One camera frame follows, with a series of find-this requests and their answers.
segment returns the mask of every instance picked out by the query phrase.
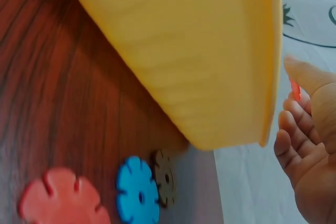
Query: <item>small red object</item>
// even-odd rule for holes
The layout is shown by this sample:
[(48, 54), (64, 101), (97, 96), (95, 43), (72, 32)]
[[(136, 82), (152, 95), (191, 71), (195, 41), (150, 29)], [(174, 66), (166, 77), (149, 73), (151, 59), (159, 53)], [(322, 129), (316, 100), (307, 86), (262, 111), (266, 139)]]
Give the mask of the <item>small red object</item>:
[(294, 81), (289, 80), (290, 81), (290, 85), (292, 87), (292, 92), (294, 95), (294, 99), (296, 101), (300, 101), (301, 100), (301, 88), (299, 85), (297, 85)]
[(91, 183), (66, 168), (49, 170), (30, 183), (18, 205), (20, 216), (38, 224), (111, 224)]

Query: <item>gray surface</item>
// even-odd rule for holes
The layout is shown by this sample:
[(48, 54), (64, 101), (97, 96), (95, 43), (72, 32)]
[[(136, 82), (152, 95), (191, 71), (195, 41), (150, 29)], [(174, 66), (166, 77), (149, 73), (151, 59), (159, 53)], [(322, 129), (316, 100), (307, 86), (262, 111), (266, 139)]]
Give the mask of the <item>gray surface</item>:
[(160, 224), (223, 224), (214, 153), (190, 147), (176, 161), (175, 173), (178, 198), (161, 211)]

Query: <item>yellow plastic bowl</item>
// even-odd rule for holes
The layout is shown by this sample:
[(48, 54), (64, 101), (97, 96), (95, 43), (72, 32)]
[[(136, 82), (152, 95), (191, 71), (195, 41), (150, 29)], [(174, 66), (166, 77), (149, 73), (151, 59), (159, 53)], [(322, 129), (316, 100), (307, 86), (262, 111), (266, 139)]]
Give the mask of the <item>yellow plastic bowl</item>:
[(266, 144), (281, 0), (79, 1), (193, 145)]

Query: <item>brown wooden surface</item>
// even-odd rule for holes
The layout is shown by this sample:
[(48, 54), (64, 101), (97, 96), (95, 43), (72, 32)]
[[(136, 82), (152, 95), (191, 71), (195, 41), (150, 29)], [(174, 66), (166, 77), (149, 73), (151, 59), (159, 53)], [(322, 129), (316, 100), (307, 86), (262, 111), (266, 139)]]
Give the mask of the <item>brown wooden surface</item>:
[(25, 185), (66, 166), (115, 209), (114, 179), (130, 155), (187, 141), (77, 0), (0, 0), (0, 224), (23, 223)]

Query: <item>plastic building toy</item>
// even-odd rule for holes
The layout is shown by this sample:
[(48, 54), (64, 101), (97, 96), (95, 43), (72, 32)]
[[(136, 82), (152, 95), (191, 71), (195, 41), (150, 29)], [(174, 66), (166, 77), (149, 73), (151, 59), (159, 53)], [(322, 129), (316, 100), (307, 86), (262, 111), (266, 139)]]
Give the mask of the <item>plastic building toy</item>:
[(163, 207), (171, 207), (176, 201), (176, 180), (167, 151), (158, 150), (154, 156), (154, 177)]
[(117, 176), (117, 209), (123, 222), (158, 223), (158, 189), (148, 164), (139, 157), (129, 157)]
[(49, 170), (30, 183), (18, 205), (20, 216), (38, 224), (111, 224), (96, 189), (66, 168)]

